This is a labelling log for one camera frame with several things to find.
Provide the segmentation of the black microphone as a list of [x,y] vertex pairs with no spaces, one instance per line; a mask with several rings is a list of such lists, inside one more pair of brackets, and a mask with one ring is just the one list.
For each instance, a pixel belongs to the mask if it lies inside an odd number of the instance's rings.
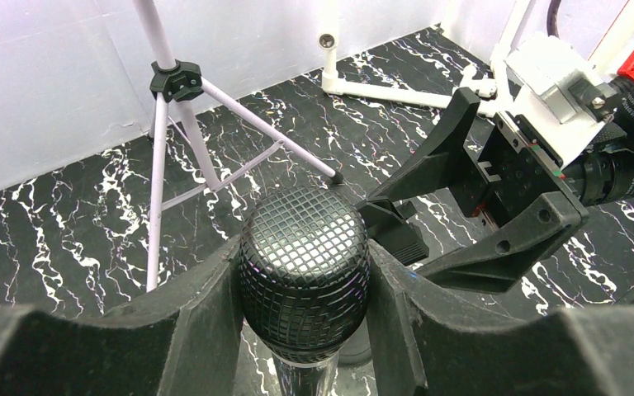
[[281,392],[326,395],[367,312],[367,228],[341,195],[294,186],[262,198],[239,242],[244,317],[271,351]]

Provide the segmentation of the lilac folding tripod stand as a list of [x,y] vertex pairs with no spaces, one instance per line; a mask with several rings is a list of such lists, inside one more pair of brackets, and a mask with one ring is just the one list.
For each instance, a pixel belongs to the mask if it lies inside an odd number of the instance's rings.
[[[148,255],[145,282],[145,290],[150,292],[156,289],[159,284],[159,249],[162,218],[165,210],[192,198],[205,189],[217,192],[225,188],[283,148],[292,151],[306,161],[333,184],[341,184],[343,175],[209,82],[203,77],[198,64],[176,59],[172,54],[155,2],[135,1],[134,6],[154,54],[154,62],[152,63],[154,75],[149,85],[149,90],[154,96],[153,124],[150,130],[153,139],[153,164],[148,210]],[[224,179],[219,179],[215,172],[204,136],[192,108],[192,100],[202,94],[206,94],[219,102],[273,141],[269,148]],[[175,105],[180,116],[182,128],[179,130],[179,134],[192,149],[205,181],[186,193],[164,201],[163,184],[167,131],[170,121],[168,112],[171,105]]]

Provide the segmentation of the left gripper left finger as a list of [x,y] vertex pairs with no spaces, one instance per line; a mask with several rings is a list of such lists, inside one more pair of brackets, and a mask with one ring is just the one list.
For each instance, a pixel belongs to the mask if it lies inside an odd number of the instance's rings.
[[100,318],[0,308],[0,395],[232,394],[238,242]]

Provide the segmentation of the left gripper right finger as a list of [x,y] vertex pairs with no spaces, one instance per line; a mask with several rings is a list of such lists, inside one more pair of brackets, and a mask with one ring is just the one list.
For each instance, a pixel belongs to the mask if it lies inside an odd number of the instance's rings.
[[367,327],[381,395],[634,395],[634,305],[530,321],[445,290],[369,245]]

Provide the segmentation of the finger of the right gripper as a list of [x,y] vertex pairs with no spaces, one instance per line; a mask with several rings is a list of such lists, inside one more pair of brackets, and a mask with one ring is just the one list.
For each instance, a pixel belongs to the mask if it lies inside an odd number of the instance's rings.
[[561,191],[539,195],[506,225],[468,247],[422,265],[416,272],[443,288],[502,294],[539,261],[554,254],[589,213]]
[[480,98],[469,88],[458,89],[441,119],[402,166],[368,195],[390,201],[424,196],[449,185],[466,137],[476,120]]

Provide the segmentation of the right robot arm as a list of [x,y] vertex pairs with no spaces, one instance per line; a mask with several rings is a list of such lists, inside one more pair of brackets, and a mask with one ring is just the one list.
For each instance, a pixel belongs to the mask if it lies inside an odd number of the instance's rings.
[[[567,242],[589,207],[634,197],[634,153],[595,144],[562,168],[525,116],[501,112],[472,157],[464,143],[480,106],[471,89],[458,89],[431,134],[357,208],[371,238],[402,264],[419,262],[419,273],[436,285],[501,294]],[[441,189],[491,233],[430,259],[409,218],[413,198]]]

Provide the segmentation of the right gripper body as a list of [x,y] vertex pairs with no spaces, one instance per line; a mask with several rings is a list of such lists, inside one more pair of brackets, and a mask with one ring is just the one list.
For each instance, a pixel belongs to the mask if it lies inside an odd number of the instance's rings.
[[573,194],[584,206],[625,199],[629,173],[626,156],[592,151],[559,168],[524,117],[502,112],[479,156],[462,155],[449,189],[466,217],[501,227],[544,193]]

